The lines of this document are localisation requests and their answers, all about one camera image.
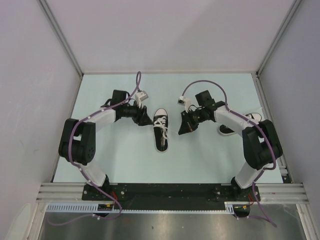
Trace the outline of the white shoelace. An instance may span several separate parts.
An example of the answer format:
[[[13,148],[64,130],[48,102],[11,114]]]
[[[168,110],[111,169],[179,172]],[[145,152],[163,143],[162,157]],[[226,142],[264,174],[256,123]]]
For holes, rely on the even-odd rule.
[[[168,120],[165,117],[160,117],[153,123],[153,130],[157,138],[164,140],[168,139]]]

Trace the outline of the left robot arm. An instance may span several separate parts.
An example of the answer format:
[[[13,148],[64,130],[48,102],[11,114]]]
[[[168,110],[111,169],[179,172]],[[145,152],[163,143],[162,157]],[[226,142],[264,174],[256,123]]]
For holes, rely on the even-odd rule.
[[[152,120],[148,116],[147,107],[143,105],[147,98],[148,94],[145,91],[138,90],[131,105],[128,92],[114,90],[112,98],[98,111],[83,120],[69,118],[64,123],[58,154],[78,168],[87,183],[94,187],[93,194],[100,200],[110,196],[111,187],[109,177],[94,161],[96,133],[121,118],[130,118],[141,127],[151,125]]]

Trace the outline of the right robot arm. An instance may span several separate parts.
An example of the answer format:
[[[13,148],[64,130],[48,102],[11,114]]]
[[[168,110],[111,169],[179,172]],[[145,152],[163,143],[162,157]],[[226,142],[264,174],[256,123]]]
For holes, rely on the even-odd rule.
[[[190,109],[190,99],[183,95],[177,101],[184,106],[178,134],[194,132],[200,123],[212,121],[225,125],[242,138],[245,163],[232,178],[230,186],[231,196],[242,201],[255,191],[253,183],[265,170],[274,167],[276,160],[283,154],[274,124],[270,120],[258,121],[231,110],[227,101],[215,101],[207,90],[195,97],[199,105],[195,110]]]

